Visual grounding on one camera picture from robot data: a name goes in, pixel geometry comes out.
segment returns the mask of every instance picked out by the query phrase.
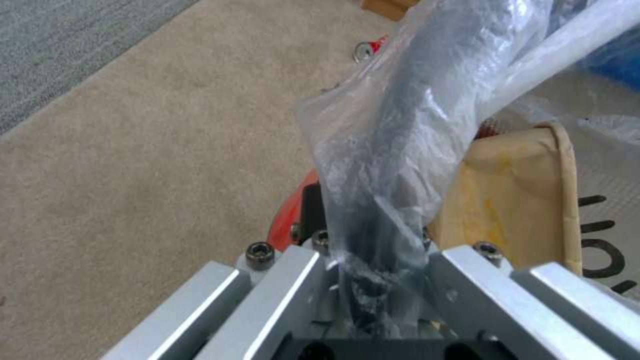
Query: metal part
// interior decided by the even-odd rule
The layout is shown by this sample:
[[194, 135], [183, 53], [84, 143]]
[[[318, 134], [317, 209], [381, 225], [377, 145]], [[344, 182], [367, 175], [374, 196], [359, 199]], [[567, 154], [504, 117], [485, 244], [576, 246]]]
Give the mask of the metal part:
[[368, 42], [360, 42], [353, 49], [353, 61], [360, 63], [373, 56], [373, 46]]
[[474, 244], [474, 250], [482, 255], [483, 258], [487, 259], [491, 264], [494, 264], [496, 267], [500, 267], [500, 262], [502, 262], [502, 251], [498, 249], [493, 243], [488, 241], [479, 241]]
[[499, 343], [491, 341], [293, 338], [282, 345], [273, 359], [510, 360], [513, 356]]
[[246, 273], [207, 263], [102, 358], [189, 358], [249, 289]]
[[611, 359], [468, 246], [433, 254], [426, 275], [427, 300], [461, 338], [486, 331], [519, 359]]
[[270, 358], [287, 334], [303, 335], [323, 283], [320, 254], [290, 246], [196, 359]]
[[273, 265], [275, 251], [271, 244], [258, 241], [246, 248], [244, 252], [246, 263], [254, 270], [266, 270]]
[[300, 241], [300, 224], [295, 222], [291, 224], [291, 230], [289, 230], [289, 236], [294, 243]]
[[640, 359], [640, 316], [558, 264], [511, 276], [617, 359]]
[[318, 230], [311, 236], [311, 244], [315, 251], [327, 256], [329, 254], [329, 233], [326, 230]]

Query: hole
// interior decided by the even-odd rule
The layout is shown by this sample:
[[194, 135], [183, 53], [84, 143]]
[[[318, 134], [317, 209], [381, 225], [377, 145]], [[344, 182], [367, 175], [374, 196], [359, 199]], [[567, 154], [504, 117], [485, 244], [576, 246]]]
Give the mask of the hole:
[[251, 254], [255, 256], [267, 256], [269, 254], [269, 247], [265, 244], [256, 244], [251, 248]]
[[453, 343], [444, 349], [445, 360], [481, 360], [473, 349], [463, 343]]
[[335, 355], [325, 343], [314, 341], [302, 349], [298, 360], [335, 360]]
[[489, 254], [495, 254], [496, 250], [495, 247], [489, 245], [489, 244], [481, 244], [480, 245], [480, 250], [484, 251], [484, 252], [488, 252]]

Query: gray carpet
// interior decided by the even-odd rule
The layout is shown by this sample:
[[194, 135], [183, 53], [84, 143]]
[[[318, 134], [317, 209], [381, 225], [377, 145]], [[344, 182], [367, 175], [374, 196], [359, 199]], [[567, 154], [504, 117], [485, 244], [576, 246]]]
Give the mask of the gray carpet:
[[196, 0], [0, 0], [0, 135]]

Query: screw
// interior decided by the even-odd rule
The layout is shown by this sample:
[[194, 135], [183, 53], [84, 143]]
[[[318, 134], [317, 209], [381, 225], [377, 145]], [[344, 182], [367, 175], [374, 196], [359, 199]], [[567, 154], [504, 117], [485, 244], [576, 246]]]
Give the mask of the screw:
[[297, 243], [300, 240], [300, 224], [295, 222], [291, 224], [291, 229], [289, 230], [289, 236], [294, 243]]
[[491, 264], [494, 264], [496, 267], [500, 267], [500, 262], [502, 261], [502, 252], [500, 251], [500, 249], [498, 249], [497, 246], [488, 241], [479, 241], [474, 244], [473, 248], [475, 251], [477, 251], [478, 254], [482, 255]]
[[329, 234], [326, 230], [318, 230], [311, 236], [311, 244], [315, 251], [322, 255], [329, 254]]
[[249, 245], [244, 252], [247, 265], [258, 271], [270, 268], [271, 265], [273, 265], [274, 257], [275, 251], [273, 250], [273, 246], [264, 241]]

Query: red object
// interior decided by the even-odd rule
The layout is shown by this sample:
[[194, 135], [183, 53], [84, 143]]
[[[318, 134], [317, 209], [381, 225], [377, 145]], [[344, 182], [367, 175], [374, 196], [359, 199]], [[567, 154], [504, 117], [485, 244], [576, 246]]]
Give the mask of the red object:
[[293, 243], [291, 226], [300, 222], [300, 206], [302, 205], [302, 190], [306, 185], [318, 182], [318, 174], [311, 170], [296, 191], [280, 206], [278, 213], [269, 228], [267, 242], [278, 251], [284, 251]]
[[385, 42], [387, 42], [388, 38], [389, 38], [389, 35], [385, 35], [374, 42], [369, 42], [369, 44], [371, 45], [371, 49], [373, 49], [374, 54], [380, 51], [380, 48], [382, 48], [382, 45], [384, 45]]

